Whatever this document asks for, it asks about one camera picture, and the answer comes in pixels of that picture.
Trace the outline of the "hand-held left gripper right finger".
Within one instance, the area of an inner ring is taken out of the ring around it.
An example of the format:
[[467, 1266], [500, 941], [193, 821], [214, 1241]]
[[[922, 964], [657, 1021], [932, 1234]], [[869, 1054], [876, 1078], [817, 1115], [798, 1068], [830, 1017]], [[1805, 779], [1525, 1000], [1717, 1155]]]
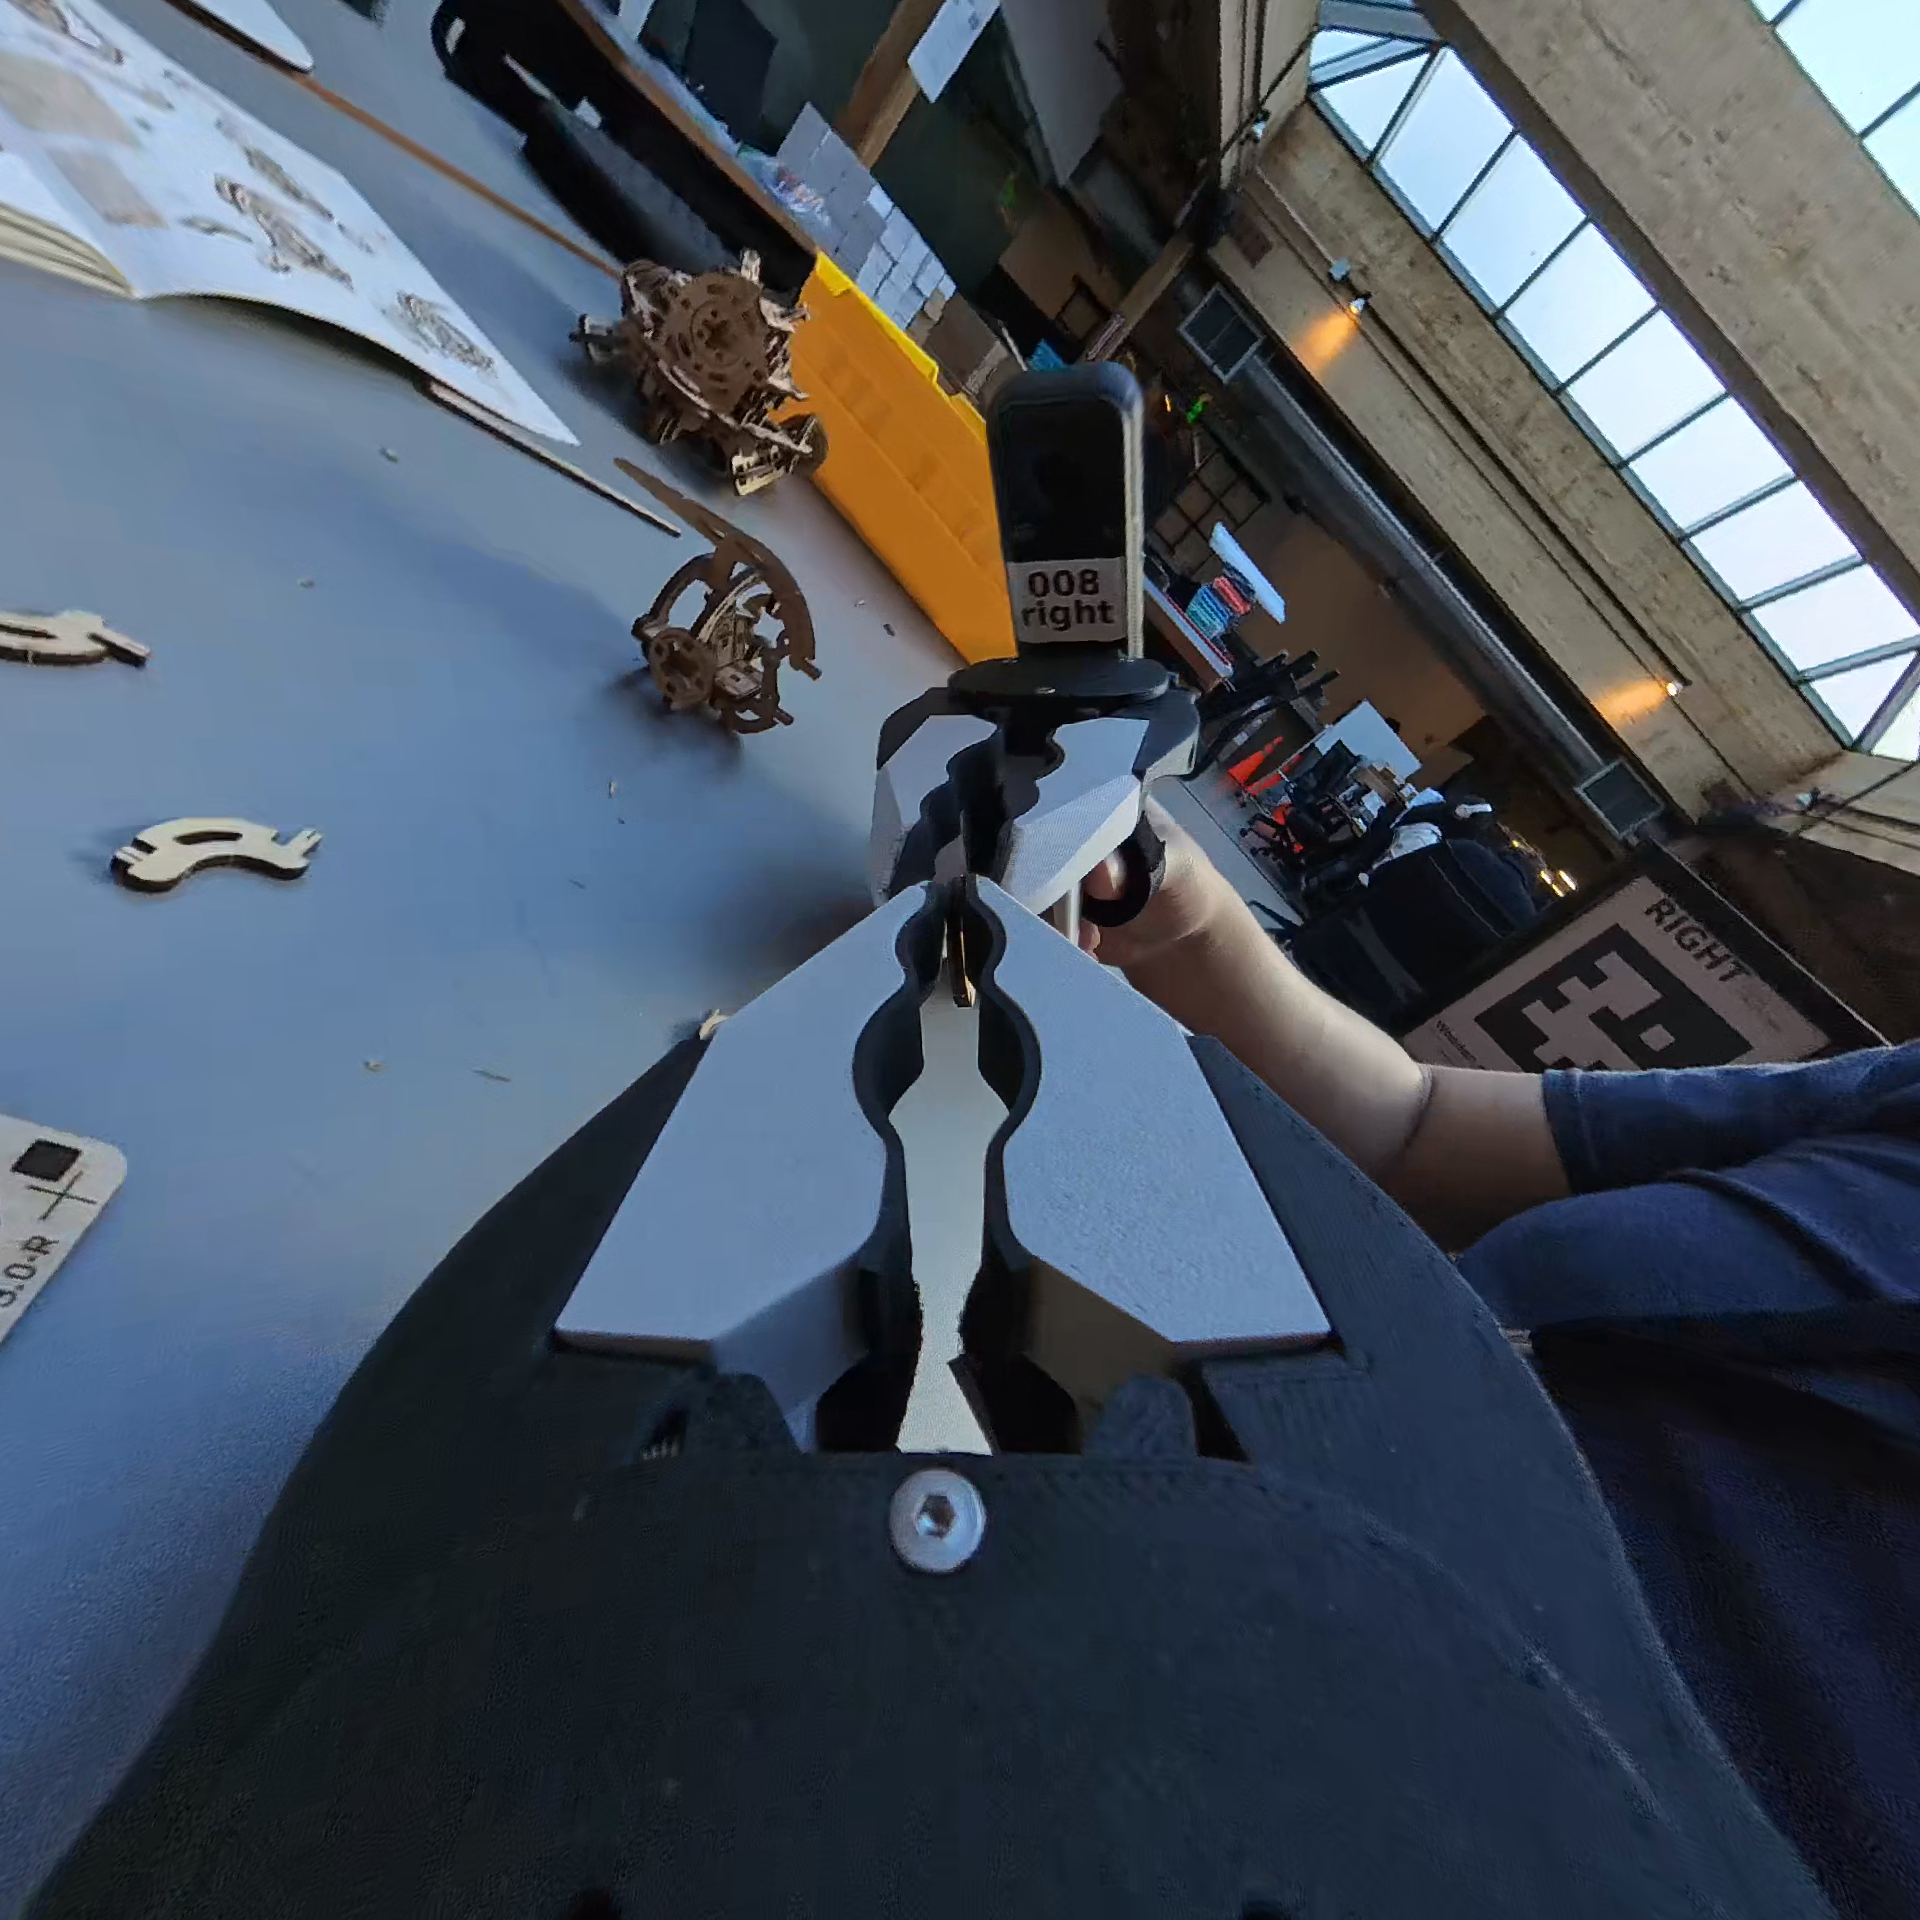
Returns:
[[961, 1386], [993, 1449], [1079, 1449], [1127, 1382], [1324, 1350], [1193, 1037], [990, 880], [961, 893], [990, 1144]]

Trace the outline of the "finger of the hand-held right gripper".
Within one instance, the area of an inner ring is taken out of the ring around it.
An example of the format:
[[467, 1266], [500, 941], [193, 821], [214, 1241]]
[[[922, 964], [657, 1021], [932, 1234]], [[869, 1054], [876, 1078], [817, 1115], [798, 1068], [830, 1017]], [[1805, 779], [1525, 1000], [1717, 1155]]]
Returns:
[[962, 836], [954, 764], [988, 741], [980, 715], [891, 715], [879, 730], [874, 782], [874, 904], [935, 880]]
[[986, 874], [1075, 947], [1083, 882], [1139, 828], [1142, 717], [1099, 715], [1058, 728], [1043, 752], [999, 750], [999, 825]]

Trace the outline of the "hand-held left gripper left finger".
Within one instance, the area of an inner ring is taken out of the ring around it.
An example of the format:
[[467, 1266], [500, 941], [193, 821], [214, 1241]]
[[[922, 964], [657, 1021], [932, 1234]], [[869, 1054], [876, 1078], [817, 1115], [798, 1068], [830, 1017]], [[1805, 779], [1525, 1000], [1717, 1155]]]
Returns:
[[891, 1114], [943, 932], [943, 890], [913, 884], [713, 1028], [561, 1345], [751, 1376], [804, 1449], [897, 1449], [922, 1297]]

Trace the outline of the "person's right forearm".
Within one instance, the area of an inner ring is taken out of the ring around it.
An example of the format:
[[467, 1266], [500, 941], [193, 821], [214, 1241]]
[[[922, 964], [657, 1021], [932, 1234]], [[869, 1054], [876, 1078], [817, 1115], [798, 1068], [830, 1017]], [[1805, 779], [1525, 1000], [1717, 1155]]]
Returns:
[[1269, 956], [1127, 981], [1228, 1049], [1449, 1253], [1570, 1198], [1542, 1078], [1415, 1062], [1261, 936]]

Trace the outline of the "large wooden gear model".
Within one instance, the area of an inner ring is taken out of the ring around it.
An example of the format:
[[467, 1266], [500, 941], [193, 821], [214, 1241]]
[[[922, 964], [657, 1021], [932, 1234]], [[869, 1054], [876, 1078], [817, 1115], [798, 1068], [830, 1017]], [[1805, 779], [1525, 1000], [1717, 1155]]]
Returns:
[[580, 315], [569, 338], [594, 366], [631, 377], [647, 442], [705, 443], [738, 497], [826, 465], [826, 421], [806, 409], [794, 368], [806, 309], [772, 294], [759, 252], [702, 272], [635, 258], [617, 293], [612, 322]]

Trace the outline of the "curved wooden model part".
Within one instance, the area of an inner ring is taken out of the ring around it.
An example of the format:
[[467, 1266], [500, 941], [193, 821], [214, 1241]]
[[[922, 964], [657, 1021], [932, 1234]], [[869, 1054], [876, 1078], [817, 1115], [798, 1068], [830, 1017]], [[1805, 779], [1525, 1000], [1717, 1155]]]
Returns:
[[212, 872], [300, 880], [319, 845], [322, 833], [313, 828], [281, 834], [268, 824], [187, 816], [138, 830], [113, 852], [113, 875], [151, 897], [171, 893], [186, 880]]
[[87, 611], [2, 613], [2, 658], [22, 665], [101, 665], [119, 660], [143, 667], [154, 653]]

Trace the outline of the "person's right hand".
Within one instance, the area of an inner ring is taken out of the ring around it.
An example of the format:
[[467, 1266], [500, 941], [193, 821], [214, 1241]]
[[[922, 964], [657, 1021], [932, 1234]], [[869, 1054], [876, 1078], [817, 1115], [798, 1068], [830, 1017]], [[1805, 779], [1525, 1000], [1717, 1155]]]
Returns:
[[[1151, 834], [1164, 852], [1158, 890], [1124, 923], [1099, 926], [1097, 906], [1118, 906], [1129, 880], [1124, 858]], [[1108, 854], [1081, 882], [1076, 944], [1139, 987], [1151, 976], [1206, 974], [1249, 954], [1271, 954], [1249, 904], [1156, 801], [1146, 801], [1137, 842]]]

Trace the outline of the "small wooden gear assembly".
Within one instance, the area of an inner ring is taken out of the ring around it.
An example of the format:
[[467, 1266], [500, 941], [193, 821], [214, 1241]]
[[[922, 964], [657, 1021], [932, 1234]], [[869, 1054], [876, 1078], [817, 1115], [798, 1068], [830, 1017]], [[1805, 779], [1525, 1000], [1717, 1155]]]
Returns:
[[705, 714], [733, 737], [794, 724], [780, 675], [791, 665], [817, 681], [809, 602], [766, 542], [657, 474], [617, 457], [649, 497], [709, 542], [685, 561], [631, 624], [652, 684], [673, 714]]

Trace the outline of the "yellow plastic bin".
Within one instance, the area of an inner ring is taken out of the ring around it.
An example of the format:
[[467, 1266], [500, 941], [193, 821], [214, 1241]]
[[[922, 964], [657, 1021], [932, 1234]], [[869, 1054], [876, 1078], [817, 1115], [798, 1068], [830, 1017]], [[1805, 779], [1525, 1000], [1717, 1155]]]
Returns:
[[1010, 657], [988, 429], [932, 360], [828, 256], [817, 256], [791, 344], [828, 453], [812, 482], [970, 662]]

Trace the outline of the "stack of small pale boxes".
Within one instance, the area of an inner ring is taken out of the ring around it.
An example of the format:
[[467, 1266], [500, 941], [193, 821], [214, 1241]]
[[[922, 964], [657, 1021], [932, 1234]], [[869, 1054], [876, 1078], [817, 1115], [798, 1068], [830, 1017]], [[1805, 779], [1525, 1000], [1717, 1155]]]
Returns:
[[802, 106], [771, 166], [766, 184], [817, 250], [884, 317], [916, 338], [929, 333], [954, 298], [954, 278], [813, 102]]

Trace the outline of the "black and white sign board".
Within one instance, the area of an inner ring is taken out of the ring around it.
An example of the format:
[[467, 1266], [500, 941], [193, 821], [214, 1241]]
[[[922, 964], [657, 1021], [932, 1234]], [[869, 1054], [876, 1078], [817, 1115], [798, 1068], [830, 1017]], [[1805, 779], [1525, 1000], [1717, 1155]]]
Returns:
[[1500, 1072], [1801, 1066], [1884, 1036], [1687, 869], [1650, 869], [1545, 932], [1403, 1037]]

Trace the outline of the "thin wooden stick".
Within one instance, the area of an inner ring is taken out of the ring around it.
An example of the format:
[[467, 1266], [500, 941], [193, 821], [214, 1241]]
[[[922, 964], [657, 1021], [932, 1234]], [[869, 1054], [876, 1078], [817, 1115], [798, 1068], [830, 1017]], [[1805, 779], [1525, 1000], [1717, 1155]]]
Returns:
[[660, 536], [673, 538], [673, 540], [684, 538], [684, 530], [673, 518], [667, 518], [667, 517], [663, 517], [663, 514], [658, 514], [649, 507], [642, 507], [635, 498], [631, 498], [631, 497], [617, 491], [614, 488], [602, 482], [598, 477], [587, 474], [587, 468], [561, 457], [557, 453], [546, 448], [546, 443], [542, 443], [537, 436], [531, 436], [531, 435], [522, 432], [511, 421], [508, 421], [508, 418], [490, 411], [486, 406], [469, 401], [467, 395], [452, 390], [444, 381], [437, 381], [435, 377], [426, 377], [423, 379], [423, 394], [427, 398], [431, 398], [431, 403], [437, 403], [438, 406], [452, 411], [455, 417], [461, 417], [471, 426], [477, 426], [481, 429], [492, 435], [497, 442], [503, 442], [505, 445], [514, 448], [516, 453], [525, 454], [527, 459], [537, 461], [539, 466], [567, 477], [578, 490], [586, 490], [593, 497], [598, 497], [609, 506], [623, 509], [626, 514], [635, 517], [637, 521], [647, 523], [649, 529], [658, 530]]

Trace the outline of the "wooden tag card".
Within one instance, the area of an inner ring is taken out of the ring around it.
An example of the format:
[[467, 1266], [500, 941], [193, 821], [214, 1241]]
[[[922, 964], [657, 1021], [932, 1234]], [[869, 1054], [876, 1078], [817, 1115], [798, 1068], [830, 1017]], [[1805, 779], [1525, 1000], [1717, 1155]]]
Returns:
[[2, 1115], [2, 1339], [126, 1178], [129, 1158], [119, 1148]]

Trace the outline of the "printed instruction booklet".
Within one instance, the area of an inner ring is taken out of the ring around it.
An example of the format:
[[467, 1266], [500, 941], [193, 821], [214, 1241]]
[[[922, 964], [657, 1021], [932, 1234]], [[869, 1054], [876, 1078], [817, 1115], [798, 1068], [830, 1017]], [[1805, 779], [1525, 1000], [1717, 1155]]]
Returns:
[[524, 435], [575, 435], [353, 184], [98, 4], [2, 4], [2, 253], [349, 331]]

